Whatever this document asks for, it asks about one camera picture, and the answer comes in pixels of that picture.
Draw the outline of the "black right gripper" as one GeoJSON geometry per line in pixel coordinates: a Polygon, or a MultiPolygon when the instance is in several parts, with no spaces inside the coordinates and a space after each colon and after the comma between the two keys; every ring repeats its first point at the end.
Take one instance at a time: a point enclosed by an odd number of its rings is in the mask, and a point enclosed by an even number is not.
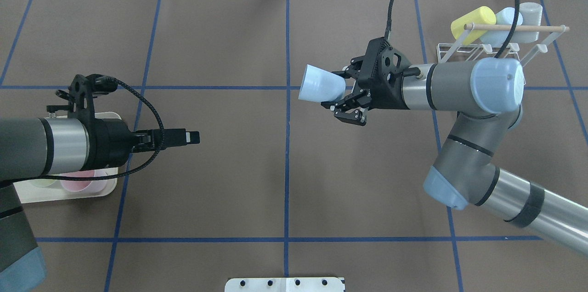
{"type": "Polygon", "coordinates": [[[369,109],[407,110],[402,96],[402,71],[408,59],[393,49],[383,37],[369,41],[363,56],[351,59],[351,65],[331,72],[343,79],[354,79],[354,90],[336,101],[322,101],[321,106],[333,112],[343,123],[366,125],[369,109]]]}

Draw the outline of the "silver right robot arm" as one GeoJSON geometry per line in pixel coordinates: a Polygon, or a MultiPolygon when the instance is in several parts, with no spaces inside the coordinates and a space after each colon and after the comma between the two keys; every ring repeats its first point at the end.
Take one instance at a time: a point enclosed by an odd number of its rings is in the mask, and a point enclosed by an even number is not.
{"type": "Polygon", "coordinates": [[[412,64],[384,38],[332,76],[353,79],[320,99],[345,123],[366,124],[373,109],[456,112],[457,119],[430,167],[425,192],[457,210],[473,204],[504,222],[587,254],[587,209],[492,164],[498,146],[521,120],[524,74],[514,58],[412,64]]]}

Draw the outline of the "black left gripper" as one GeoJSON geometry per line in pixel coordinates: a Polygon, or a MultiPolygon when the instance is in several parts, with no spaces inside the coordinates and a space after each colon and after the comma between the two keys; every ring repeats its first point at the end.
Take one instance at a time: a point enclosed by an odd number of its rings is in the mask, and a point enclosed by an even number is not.
{"type": "Polygon", "coordinates": [[[124,121],[93,118],[86,121],[90,149],[86,168],[120,167],[132,150],[155,151],[200,144],[198,131],[186,129],[143,129],[132,133],[124,121]]]}

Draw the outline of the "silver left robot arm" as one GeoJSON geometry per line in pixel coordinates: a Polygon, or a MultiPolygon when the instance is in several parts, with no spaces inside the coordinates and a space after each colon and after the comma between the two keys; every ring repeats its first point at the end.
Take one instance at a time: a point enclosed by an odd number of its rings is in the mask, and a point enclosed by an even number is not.
{"type": "Polygon", "coordinates": [[[1,121],[1,290],[29,292],[47,276],[15,183],[123,166],[133,152],[198,144],[185,129],[132,132],[116,118],[7,118],[1,121]]]}

